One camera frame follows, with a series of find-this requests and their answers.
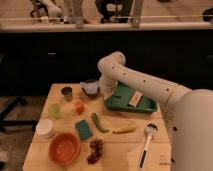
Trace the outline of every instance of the orange bowl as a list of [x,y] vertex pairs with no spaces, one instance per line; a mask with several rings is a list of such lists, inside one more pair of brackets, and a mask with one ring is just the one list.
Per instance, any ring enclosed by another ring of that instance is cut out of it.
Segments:
[[56,136],[49,147],[50,159],[59,165],[70,164],[80,154],[80,142],[71,133]]

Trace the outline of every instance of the wooden table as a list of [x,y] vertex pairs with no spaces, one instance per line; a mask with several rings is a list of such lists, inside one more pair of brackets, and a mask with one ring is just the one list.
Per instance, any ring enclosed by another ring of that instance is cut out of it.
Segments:
[[[66,102],[60,93],[65,86],[73,88],[73,101]],[[85,104],[85,111],[82,115],[73,113],[72,104],[74,101],[82,101]],[[58,120],[52,119],[48,113],[48,106],[53,103],[61,105],[62,117]],[[99,115],[101,124],[110,129],[108,133],[101,133],[91,119],[91,113]],[[148,123],[155,123],[158,132],[151,140],[147,159],[143,171],[169,171],[171,146],[160,109],[153,114],[136,114],[128,112],[109,111],[104,106],[103,97],[89,99],[80,89],[79,84],[53,84],[43,108],[41,118],[50,118],[54,122],[55,135],[62,132],[77,134],[75,123],[86,119],[93,137],[81,142],[81,153],[79,157],[68,166],[62,167],[53,163],[48,157],[48,148],[51,140],[44,139],[36,133],[30,145],[24,163],[24,171],[137,171],[139,156],[143,150],[146,136],[144,128]],[[137,129],[132,133],[113,134],[112,130],[126,123],[135,123]],[[87,156],[90,154],[89,142],[94,138],[103,140],[103,156],[94,165],[87,163]]]

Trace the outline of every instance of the green vegetable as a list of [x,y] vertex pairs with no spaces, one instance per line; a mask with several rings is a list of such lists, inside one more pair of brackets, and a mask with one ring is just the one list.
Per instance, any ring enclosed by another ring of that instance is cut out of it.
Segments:
[[96,113],[93,113],[92,114],[92,120],[95,124],[95,126],[99,129],[99,131],[103,132],[103,133],[106,133],[106,132],[109,132],[108,129],[105,129],[101,126],[100,122],[99,122],[99,118],[98,118],[98,115]]

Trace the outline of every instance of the green cup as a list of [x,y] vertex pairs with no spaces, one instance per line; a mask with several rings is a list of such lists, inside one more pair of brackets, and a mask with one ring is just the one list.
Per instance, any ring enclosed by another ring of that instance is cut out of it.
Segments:
[[51,104],[48,108],[51,117],[59,119],[61,117],[61,106],[57,103]]

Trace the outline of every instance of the yellow banana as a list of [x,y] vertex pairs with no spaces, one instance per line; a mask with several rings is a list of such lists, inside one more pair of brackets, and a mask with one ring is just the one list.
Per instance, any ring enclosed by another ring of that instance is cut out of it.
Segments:
[[136,130],[137,126],[135,124],[123,125],[113,131],[114,134],[122,134],[126,132],[133,132]]

